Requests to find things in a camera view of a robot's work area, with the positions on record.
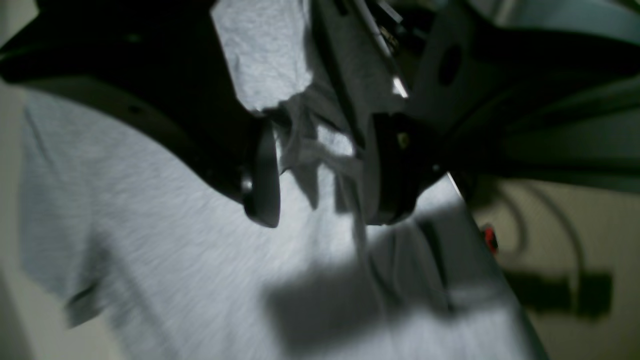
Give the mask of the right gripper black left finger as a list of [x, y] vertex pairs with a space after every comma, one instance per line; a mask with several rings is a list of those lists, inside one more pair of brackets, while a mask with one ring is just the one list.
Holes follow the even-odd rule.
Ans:
[[272, 123], [238, 100], [213, 0], [38, 0], [1, 48], [8, 84], [75, 101], [143, 133], [276, 228]]

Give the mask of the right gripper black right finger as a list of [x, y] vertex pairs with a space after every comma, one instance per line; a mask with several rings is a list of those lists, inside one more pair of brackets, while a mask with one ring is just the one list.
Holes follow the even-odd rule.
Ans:
[[407, 218], [419, 196], [444, 175], [434, 129], [402, 112], [377, 112], [366, 128], [362, 214], [382, 226]]

